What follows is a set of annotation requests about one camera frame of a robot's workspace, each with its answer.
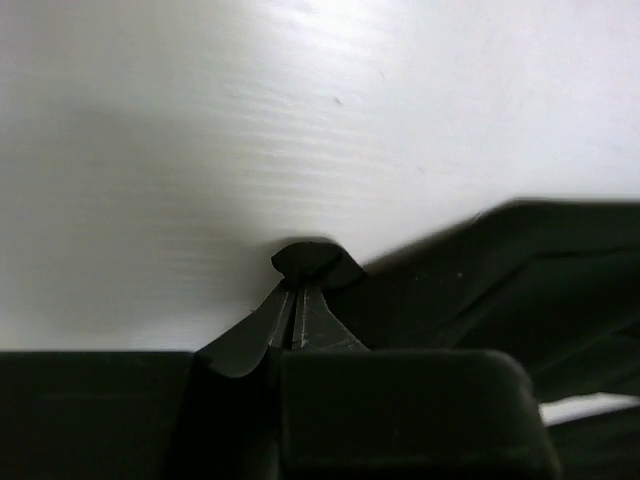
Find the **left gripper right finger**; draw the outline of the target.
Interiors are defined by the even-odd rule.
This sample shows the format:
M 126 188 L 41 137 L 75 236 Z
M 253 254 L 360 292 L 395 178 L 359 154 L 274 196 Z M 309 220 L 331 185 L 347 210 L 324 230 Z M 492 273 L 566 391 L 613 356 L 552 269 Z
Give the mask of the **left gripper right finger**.
M 492 350 L 366 348 L 319 288 L 279 361 L 284 479 L 558 479 L 532 383 Z

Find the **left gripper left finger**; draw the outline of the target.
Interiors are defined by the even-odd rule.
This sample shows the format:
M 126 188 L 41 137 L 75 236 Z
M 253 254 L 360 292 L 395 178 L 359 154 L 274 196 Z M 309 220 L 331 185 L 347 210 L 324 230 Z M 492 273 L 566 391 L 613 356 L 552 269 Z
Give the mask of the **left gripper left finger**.
M 294 308 L 279 284 L 197 352 L 3 353 L 2 477 L 266 478 Z

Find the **black trousers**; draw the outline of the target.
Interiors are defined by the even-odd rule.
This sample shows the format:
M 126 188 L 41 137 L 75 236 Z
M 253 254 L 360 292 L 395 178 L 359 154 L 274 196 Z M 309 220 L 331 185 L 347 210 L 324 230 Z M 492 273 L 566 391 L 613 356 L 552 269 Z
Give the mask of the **black trousers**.
M 272 263 L 297 297 L 319 288 L 370 350 L 504 353 L 528 375 L 538 407 L 639 393 L 635 203 L 511 204 L 369 274 L 328 242 L 291 244 Z M 638 477 L 637 407 L 545 427 L 558 479 Z

